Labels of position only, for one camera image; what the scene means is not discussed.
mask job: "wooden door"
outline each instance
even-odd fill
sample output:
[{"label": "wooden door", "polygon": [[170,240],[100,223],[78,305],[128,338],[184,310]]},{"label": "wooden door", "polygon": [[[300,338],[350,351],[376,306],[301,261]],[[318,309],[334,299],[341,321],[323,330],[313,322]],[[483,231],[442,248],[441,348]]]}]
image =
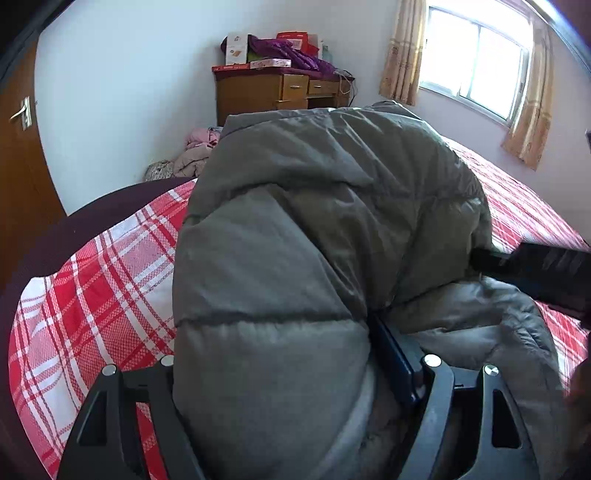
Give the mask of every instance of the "wooden door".
[{"label": "wooden door", "polygon": [[[35,115],[37,41],[0,90],[0,293],[19,260],[49,225],[65,217],[41,148]],[[33,124],[9,118],[29,97]]]}]

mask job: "gray down jacket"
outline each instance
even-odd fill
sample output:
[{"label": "gray down jacket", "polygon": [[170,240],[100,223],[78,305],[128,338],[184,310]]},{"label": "gray down jacket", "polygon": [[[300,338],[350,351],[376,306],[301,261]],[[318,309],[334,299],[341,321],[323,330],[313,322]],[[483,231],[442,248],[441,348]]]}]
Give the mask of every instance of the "gray down jacket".
[{"label": "gray down jacket", "polygon": [[228,118],[178,239],[174,401],[214,480],[381,478],[402,435],[365,319],[502,371],[543,479],[562,390],[540,312],[470,276],[491,245],[474,174],[394,102]]}]

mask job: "desk drawer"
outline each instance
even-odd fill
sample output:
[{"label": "desk drawer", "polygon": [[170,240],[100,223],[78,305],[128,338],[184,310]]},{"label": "desk drawer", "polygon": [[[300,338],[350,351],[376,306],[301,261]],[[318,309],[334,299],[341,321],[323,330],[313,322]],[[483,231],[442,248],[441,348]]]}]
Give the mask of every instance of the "desk drawer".
[{"label": "desk drawer", "polygon": [[305,98],[298,98],[297,100],[279,100],[277,102],[277,110],[306,110],[308,108],[308,100]]},{"label": "desk drawer", "polygon": [[301,100],[308,95],[306,75],[284,75],[281,100]]},{"label": "desk drawer", "polygon": [[310,80],[308,95],[334,95],[339,91],[339,82]]}]

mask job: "black device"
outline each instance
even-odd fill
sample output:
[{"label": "black device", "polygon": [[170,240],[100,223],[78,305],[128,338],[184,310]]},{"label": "black device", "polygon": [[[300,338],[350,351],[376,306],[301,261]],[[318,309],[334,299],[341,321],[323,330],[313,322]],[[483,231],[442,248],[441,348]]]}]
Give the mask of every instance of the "black device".
[{"label": "black device", "polygon": [[[511,254],[476,249],[470,264],[590,325],[590,253],[522,244]],[[496,366],[479,371],[450,367],[388,326],[380,312],[371,313],[367,324],[372,351],[410,420],[389,478],[539,479],[525,425]],[[74,423],[57,480],[147,480],[136,402],[150,405],[169,480],[215,480],[207,475],[174,406],[172,363],[173,357],[166,356],[136,371],[104,367]],[[452,415],[459,433],[442,470],[440,453]]]}]

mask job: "window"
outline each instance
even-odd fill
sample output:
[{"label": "window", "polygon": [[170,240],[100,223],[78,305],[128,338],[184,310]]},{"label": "window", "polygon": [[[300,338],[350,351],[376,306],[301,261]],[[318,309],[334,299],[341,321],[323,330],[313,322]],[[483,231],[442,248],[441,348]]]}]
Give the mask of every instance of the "window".
[{"label": "window", "polygon": [[525,88],[529,20],[496,0],[430,0],[421,87],[504,123]]}]

